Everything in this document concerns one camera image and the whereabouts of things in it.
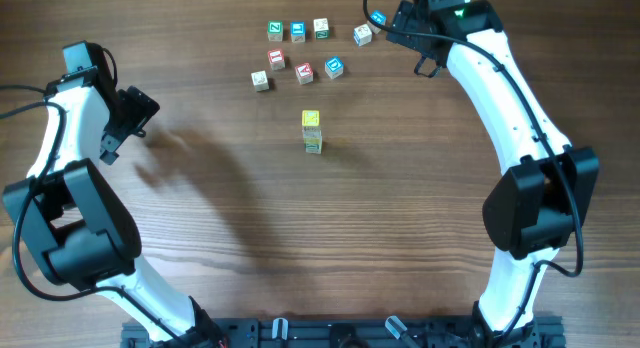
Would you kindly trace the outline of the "yellow sided picture block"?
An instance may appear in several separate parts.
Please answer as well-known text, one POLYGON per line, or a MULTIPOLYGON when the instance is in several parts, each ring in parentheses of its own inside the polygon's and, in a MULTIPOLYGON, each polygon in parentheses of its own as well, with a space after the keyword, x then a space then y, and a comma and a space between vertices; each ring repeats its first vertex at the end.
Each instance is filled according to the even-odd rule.
POLYGON ((304 143, 319 145, 322 143, 322 137, 304 137, 304 143))

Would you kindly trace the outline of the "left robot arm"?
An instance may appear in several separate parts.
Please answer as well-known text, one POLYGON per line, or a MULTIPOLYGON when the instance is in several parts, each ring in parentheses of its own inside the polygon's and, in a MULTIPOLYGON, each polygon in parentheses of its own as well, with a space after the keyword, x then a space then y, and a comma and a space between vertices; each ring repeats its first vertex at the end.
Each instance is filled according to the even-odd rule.
POLYGON ((134 86, 117 87, 108 49, 64 47, 67 72, 41 89, 48 112, 41 149, 2 200, 14 224, 12 260, 23 286, 52 302, 100 295, 145 330, 125 347, 222 347, 225 334, 195 300, 172 288, 142 255, 136 223, 102 176, 131 136, 143 138, 159 105, 134 86))

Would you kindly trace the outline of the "white block teal side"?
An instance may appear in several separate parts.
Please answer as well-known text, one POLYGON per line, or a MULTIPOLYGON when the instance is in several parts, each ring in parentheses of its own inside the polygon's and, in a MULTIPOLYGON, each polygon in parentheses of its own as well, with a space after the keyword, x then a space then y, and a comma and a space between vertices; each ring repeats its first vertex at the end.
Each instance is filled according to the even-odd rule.
POLYGON ((322 150, 322 143, 319 145, 315 144, 305 144, 305 150, 322 150))

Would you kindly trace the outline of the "yellow top block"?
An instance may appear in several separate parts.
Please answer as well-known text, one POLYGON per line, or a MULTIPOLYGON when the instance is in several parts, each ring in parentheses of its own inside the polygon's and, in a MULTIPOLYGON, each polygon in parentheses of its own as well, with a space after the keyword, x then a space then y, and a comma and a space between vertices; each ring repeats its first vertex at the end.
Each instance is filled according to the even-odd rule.
POLYGON ((307 127, 319 127, 320 126, 320 112, 317 110, 303 110, 302 111, 302 126, 307 127))

